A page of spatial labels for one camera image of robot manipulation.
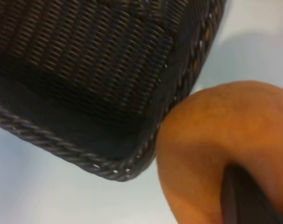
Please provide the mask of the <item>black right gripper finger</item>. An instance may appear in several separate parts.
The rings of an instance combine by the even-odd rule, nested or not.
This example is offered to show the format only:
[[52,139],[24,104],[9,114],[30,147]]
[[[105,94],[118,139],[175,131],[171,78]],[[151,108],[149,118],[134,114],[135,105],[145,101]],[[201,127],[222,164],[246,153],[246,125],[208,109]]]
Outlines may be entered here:
[[283,216],[252,175],[236,164],[223,173],[221,213],[225,224],[283,224]]

